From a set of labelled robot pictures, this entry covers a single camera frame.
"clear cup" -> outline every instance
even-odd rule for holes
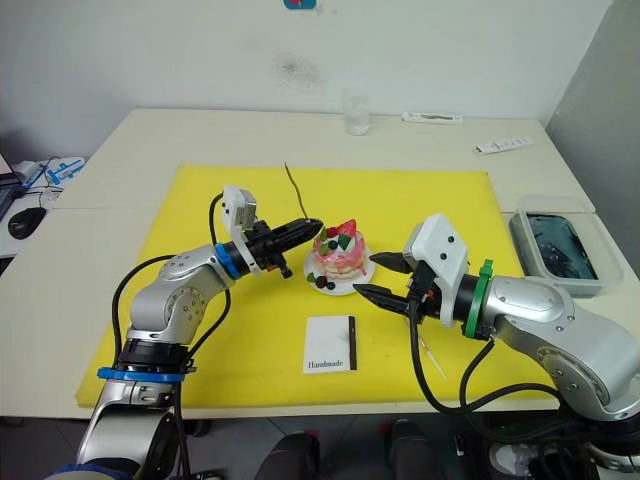
[[[344,128],[350,135],[364,135],[369,131],[369,98],[357,91],[342,94]]]

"person's leg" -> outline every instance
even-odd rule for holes
[[[415,423],[396,420],[388,433],[387,449],[395,480],[446,480],[442,465]]]
[[[318,471],[320,444],[306,433],[280,440],[264,459],[256,480],[311,480]]]

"white plate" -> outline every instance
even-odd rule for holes
[[[376,270],[376,264],[369,260],[369,256],[373,255],[373,252],[369,250],[369,247],[365,247],[365,254],[367,259],[365,261],[365,270],[367,271],[366,275],[358,275],[357,277],[350,278],[348,280],[339,280],[327,277],[327,280],[336,284],[336,288],[333,290],[329,290],[328,288],[318,288],[315,283],[307,282],[311,287],[313,287],[316,291],[320,293],[324,293],[325,295],[349,295],[350,293],[354,293],[356,290],[353,288],[354,283],[369,283],[371,281],[371,277]],[[323,273],[316,266],[316,263],[313,261],[313,252],[309,252],[307,258],[304,261],[304,277],[305,281],[307,276],[313,273],[313,275],[317,278]]]

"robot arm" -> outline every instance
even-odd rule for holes
[[[469,275],[467,247],[442,214],[418,225],[402,253],[371,259],[411,273],[409,293],[401,297],[386,288],[357,285],[359,293],[417,323],[428,315],[448,327],[461,322],[470,338],[501,338],[545,369],[577,417],[594,428],[631,432],[627,447],[635,442],[633,452],[625,447],[621,454],[616,447],[612,455],[617,465],[638,468],[640,345],[624,328],[582,309],[550,281],[490,278],[490,261],[479,277]],[[600,452],[604,465],[605,457],[611,455]]]
[[[136,295],[117,363],[98,372],[106,383],[77,463],[50,478],[166,478],[178,448],[171,407],[185,374],[195,370],[188,345],[207,305],[249,272],[280,268],[291,276],[282,254],[322,228],[319,220],[298,219],[271,230],[257,221],[253,196],[236,187],[226,186],[222,200],[232,241],[172,257]]]

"computer mouse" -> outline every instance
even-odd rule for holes
[[[42,207],[27,208],[9,219],[9,234],[13,238],[23,240],[33,233],[47,214]]]

